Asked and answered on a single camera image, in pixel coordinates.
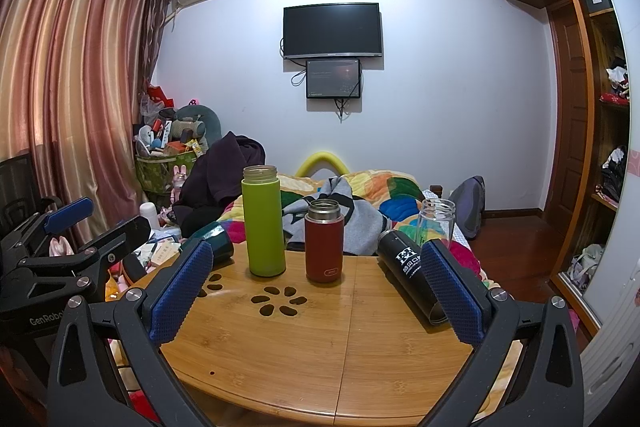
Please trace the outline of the black tumbler cup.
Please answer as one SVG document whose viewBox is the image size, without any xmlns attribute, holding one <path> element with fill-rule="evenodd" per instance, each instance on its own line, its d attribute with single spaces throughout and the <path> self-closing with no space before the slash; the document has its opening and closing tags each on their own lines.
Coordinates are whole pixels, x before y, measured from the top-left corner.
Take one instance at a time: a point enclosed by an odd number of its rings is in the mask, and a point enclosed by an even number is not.
<svg viewBox="0 0 640 427">
<path fill-rule="evenodd" d="M 428 323 L 447 323 L 447 317 L 421 270 L 420 249 L 404 232 L 386 230 L 378 240 L 378 257 L 424 314 Z"/>
</svg>

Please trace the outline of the dark green cup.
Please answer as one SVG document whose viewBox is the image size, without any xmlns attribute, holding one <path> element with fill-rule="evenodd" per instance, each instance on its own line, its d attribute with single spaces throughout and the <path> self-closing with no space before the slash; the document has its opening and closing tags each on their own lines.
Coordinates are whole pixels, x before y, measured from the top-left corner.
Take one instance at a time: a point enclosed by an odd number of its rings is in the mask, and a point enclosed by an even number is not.
<svg viewBox="0 0 640 427">
<path fill-rule="evenodd" d="M 212 267 L 218 267 L 228 262 L 234 253 L 233 244 L 228 232 L 217 221 L 205 225 L 198 231 L 194 232 L 188 239 L 182 243 L 182 247 L 189 247 L 192 243 L 203 241 L 207 243 L 213 251 Z"/>
</svg>

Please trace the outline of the white plastic bottle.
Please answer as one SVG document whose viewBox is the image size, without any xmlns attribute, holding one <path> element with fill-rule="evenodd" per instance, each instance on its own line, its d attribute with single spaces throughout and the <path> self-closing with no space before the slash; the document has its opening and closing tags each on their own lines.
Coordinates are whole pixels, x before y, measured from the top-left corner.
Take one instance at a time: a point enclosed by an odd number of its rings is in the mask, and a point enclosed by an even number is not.
<svg viewBox="0 0 640 427">
<path fill-rule="evenodd" d="M 142 202 L 139 206 L 139 213 L 141 217 L 149 221 L 152 230 L 160 229 L 160 219 L 158 219 L 156 207 L 152 202 Z"/>
</svg>

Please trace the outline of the green cluttered basket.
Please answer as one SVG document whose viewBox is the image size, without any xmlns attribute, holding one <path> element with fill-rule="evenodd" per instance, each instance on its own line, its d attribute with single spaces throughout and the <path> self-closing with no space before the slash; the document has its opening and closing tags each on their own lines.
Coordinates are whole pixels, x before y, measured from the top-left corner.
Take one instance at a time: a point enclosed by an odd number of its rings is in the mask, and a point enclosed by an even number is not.
<svg viewBox="0 0 640 427">
<path fill-rule="evenodd" d="M 138 181 L 142 190 L 148 193 L 165 195 L 174 183 L 174 168 L 186 167 L 190 173 L 198 158 L 193 152 L 184 152 L 172 156 L 137 156 L 134 161 Z"/>
</svg>

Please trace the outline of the dark purple jacket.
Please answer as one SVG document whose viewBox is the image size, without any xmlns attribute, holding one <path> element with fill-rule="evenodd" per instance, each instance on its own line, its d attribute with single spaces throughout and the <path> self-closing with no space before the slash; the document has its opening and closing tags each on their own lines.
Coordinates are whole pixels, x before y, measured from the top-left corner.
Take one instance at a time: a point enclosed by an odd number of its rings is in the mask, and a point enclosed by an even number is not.
<svg viewBox="0 0 640 427">
<path fill-rule="evenodd" d="M 265 160 L 262 144 L 231 131 L 209 147 L 194 164 L 172 205 L 181 235 L 188 239 L 217 221 L 241 195 L 244 168 L 264 165 Z"/>
</svg>

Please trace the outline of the green thermos bottle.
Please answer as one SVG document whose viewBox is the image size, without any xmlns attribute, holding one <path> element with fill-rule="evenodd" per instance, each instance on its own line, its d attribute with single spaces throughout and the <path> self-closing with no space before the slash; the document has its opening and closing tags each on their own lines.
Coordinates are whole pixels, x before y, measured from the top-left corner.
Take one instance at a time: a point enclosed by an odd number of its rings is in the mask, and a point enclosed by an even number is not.
<svg viewBox="0 0 640 427">
<path fill-rule="evenodd" d="M 241 188 L 250 273 L 256 277 L 276 277 L 286 270 L 277 168 L 245 167 Z"/>
</svg>

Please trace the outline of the clear glass bottle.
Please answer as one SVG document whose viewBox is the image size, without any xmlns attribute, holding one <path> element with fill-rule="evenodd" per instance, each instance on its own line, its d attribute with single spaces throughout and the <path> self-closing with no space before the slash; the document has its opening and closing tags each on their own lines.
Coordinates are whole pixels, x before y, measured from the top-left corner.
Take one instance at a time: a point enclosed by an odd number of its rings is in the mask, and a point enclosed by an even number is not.
<svg viewBox="0 0 640 427">
<path fill-rule="evenodd" d="M 438 239 L 447 248 L 454 238 L 456 205 L 448 199 L 426 198 L 422 202 L 416 225 L 416 245 L 422 247 Z"/>
</svg>

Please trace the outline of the grey backpack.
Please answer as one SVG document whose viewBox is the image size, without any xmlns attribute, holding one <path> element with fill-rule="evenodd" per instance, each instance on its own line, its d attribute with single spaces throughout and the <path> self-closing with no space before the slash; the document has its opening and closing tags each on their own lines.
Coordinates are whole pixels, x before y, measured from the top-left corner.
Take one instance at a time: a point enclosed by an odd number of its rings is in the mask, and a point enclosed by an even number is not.
<svg viewBox="0 0 640 427">
<path fill-rule="evenodd" d="M 456 206 L 456 223 L 466 239 L 475 239 L 483 224 L 486 202 L 485 180 L 472 176 L 464 180 L 449 195 Z"/>
</svg>

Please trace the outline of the striped pink curtain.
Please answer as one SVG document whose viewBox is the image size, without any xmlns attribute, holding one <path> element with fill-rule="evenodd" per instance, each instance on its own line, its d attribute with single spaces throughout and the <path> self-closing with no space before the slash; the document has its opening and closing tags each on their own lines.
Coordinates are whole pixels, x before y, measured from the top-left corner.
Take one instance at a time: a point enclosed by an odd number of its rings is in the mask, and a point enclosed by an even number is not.
<svg viewBox="0 0 640 427">
<path fill-rule="evenodd" d="M 155 0 L 1 0 L 1 156 L 31 153 L 40 191 L 93 201 L 84 243 L 137 214 L 132 132 Z"/>
</svg>

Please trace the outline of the colourful patchwork quilt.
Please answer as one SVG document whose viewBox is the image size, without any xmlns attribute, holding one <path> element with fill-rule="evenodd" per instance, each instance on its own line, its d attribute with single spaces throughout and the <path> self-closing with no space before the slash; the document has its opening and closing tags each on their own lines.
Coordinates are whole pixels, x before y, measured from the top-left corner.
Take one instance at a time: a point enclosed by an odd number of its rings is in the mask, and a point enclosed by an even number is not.
<svg viewBox="0 0 640 427">
<path fill-rule="evenodd" d="M 424 194 L 408 174 L 390 170 L 364 170 L 344 174 L 352 194 L 365 199 L 390 220 L 389 230 L 399 230 L 413 239 Z M 324 181 L 296 178 L 280 173 L 282 210 L 291 202 L 320 190 Z"/>
</svg>

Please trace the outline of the yellow foam headboard arch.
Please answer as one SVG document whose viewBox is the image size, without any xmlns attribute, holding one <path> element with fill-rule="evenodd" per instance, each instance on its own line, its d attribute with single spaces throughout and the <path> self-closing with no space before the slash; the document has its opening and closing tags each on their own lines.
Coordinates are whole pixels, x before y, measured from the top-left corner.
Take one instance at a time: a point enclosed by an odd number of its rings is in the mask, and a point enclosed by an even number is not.
<svg viewBox="0 0 640 427">
<path fill-rule="evenodd" d="M 311 176 L 319 167 L 328 168 L 337 176 L 349 173 L 349 169 L 340 158 L 327 150 L 322 150 L 308 156 L 296 170 L 295 176 L 297 178 Z"/>
</svg>

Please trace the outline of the red thermos bottle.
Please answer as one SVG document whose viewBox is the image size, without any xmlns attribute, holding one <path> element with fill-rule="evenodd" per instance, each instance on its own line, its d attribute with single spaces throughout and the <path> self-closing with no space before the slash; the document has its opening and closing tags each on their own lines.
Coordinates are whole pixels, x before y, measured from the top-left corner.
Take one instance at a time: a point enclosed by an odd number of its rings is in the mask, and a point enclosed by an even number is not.
<svg viewBox="0 0 640 427">
<path fill-rule="evenodd" d="M 314 199 L 304 223 L 307 279 L 327 284 L 337 281 L 343 269 L 344 218 L 333 199 Z"/>
</svg>

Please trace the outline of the wooden wardrobe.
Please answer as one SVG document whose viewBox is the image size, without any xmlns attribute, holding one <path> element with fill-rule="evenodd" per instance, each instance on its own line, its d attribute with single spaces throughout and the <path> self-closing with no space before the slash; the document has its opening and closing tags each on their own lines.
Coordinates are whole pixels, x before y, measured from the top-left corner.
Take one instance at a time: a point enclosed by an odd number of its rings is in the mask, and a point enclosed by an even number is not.
<svg viewBox="0 0 640 427">
<path fill-rule="evenodd" d="M 565 234 L 551 283 L 588 336 L 602 329 L 594 280 L 613 258 L 630 138 L 630 89 L 618 4 L 590 14 L 585 0 L 514 0 L 547 12 L 556 75 L 554 158 L 544 219 Z"/>
</svg>

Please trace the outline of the small wall monitor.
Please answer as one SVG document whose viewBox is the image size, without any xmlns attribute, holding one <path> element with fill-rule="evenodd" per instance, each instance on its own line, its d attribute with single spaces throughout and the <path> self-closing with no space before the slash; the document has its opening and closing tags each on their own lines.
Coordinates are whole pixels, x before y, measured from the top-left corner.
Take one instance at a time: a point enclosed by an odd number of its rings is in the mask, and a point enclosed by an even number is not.
<svg viewBox="0 0 640 427">
<path fill-rule="evenodd" d="M 306 98 L 360 98 L 358 58 L 315 58 L 306 64 Z"/>
</svg>

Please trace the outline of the wall mounted black television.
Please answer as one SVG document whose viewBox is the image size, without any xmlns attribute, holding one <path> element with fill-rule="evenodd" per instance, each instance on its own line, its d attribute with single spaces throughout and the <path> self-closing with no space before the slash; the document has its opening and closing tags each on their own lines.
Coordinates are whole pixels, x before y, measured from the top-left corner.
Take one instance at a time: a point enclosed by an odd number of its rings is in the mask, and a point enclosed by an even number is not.
<svg viewBox="0 0 640 427">
<path fill-rule="evenodd" d="M 382 20 L 377 3 L 326 3 L 283 9 L 283 56 L 381 57 Z"/>
</svg>

